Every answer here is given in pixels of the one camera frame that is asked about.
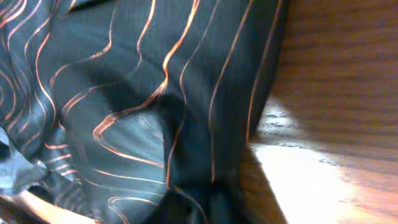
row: wood grain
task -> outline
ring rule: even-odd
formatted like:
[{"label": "wood grain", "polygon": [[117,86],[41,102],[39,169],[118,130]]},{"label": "wood grain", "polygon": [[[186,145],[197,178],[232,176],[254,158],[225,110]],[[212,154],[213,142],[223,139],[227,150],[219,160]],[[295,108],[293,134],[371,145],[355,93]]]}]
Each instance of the wood grain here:
[{"label": "wood grain", "polygon": [[398,223],[398,1],[291,1],[250,148],[241,182],[264,221]]}]

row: black fabric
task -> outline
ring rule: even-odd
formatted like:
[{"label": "black fabric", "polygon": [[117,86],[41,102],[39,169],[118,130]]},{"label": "black fabric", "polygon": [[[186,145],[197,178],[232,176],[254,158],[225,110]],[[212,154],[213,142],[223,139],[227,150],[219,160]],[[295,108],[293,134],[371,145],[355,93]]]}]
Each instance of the black fabric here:
[{"label": "black fabric", "polygon": [[283,0],[0,2],[0,191],[103,223],[255,223],[238,182]]}]

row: wooden surface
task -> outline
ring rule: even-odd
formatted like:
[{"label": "wooden surface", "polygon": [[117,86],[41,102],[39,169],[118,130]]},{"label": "wooden surface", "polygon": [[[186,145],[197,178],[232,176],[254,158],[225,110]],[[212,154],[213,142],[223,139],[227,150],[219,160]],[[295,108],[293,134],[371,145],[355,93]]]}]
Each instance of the wooden surface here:
[{"label": "wooden surface", "polygon": [[241,164],[249,206],[270,223],[278,204],[293,224],[398,223],[398,1],[291,0],[287,20]]}]

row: patterned fabric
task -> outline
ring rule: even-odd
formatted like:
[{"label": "patterned fabric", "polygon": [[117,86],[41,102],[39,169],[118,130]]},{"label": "patterned fabric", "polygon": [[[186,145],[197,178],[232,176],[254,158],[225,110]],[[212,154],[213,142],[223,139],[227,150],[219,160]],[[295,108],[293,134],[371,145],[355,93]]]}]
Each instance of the patterned fabric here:
[{"label": "patterned fabric", "polygon": [[250,222],[239,153],[286,4],[0,1],[0,192],[38,183],[103,223]]}]

